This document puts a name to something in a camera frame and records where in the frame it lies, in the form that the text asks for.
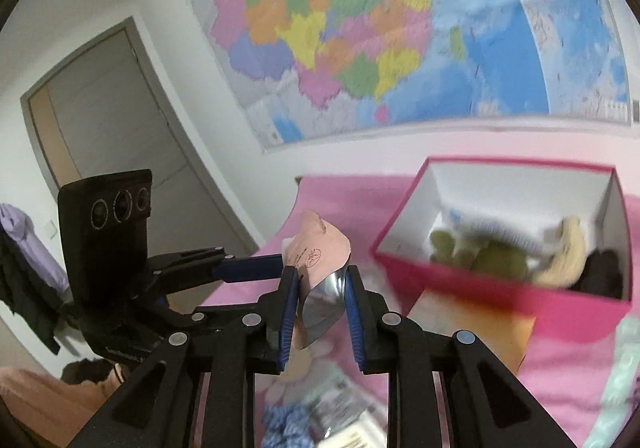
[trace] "door frame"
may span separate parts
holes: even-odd
[[[169,98],[162,88],[162,83],[160,82],[160,79],[156,74],[156,70],[154,69],[151,60],[146,53],[145,46],[142,43],[142,38],[140,38],[136,23],[131,16],[124,19],[119,24],[108,28],[106,31],[100,33],[98,36],[80,46],[64,59],[60,60],[59,63],[52,67],[20,98],[20,104],[22,105],[22,114],[24,116],[24,123],[27,127],[27,133],[29,135],[29,140],[31,141],[31,147],[33,148],[33,151],[35,153],[36,160],[38,161],[40,172],[42,173],[42,176],[44,177],[54,199],[57,200],[60,187],[58,186],[58,183],[56,182],[52,174],[51,168],[42,149],[38,131],[36,130],[35,124],[33,122],[33,114],[31,113],[29,100],[38,90],[40,90],[40,88],[42,88],[47,82],[49,82],[49,80],[52,79],[53,76],[60,72],[64,67],[69,65],[78,57],[82,56],[82,54],[87,52],[89,49],[95,47],[99,43],[103,42],[107,38],[115,35],[120,31],[124,31],[127,39],[129,40],[129,45],[136,58],[136,61],[138,62],[145,82],[153,95],[154,101],[158,106],[158,110],[164,117],[169,131],[174,136],[175,141],[182,150],[187,163],[193,168],[193,171],[202,184],[202,187],[209,194],[213,203],[219,209],[220,214],[223,216],[227,224],[236,233],[236,235],[238,235],[240,241],[245,245],[247,251],[249,251],[250,253],[255,253],[255,251],[257,251],[258,249],[255,241],[246,230],[246,228],[242,225],[242,222],[240,221],[240,219],[238,219],[238,216],[236,216],[235,212],[218,189],[218,186],[211,177],[209,171],[207,170],[207,167],[201,160],[200,155],[193,146],[193,143],[191,143],[189,136],[187,136],[187,133],[182,128],[180,120],[176,116],[174,108],[172,107]]]

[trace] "yellow banana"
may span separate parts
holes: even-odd
[[[566,217],[562,220],[562,250],[553,256],[548,268],[533,274],[533,283],[545,287],[569,287],[580,278],[586,260],[580,219]]]

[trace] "blue yarn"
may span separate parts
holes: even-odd
[[[260,448],[314,448],[309,437],[309,412],[300,404],[269,406],[262,414]]]

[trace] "map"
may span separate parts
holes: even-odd
[[[191,0],[264,148],[407,123],[629,124],[608,0]]]

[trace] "camera lens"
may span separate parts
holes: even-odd
[[[104,200],[100,199],[91,208],[91,225],[99,230],[104,227],[109,217],[109,208]]]
[[[118,192],[113,201],[113,214],[118,222],[126,221],[131,215],[131,194],[124,190]]]
[[[141,188],[136,197],[136,206],[138,211],[143,212],[146,210],[146,206],[149,204],[149,190]]]

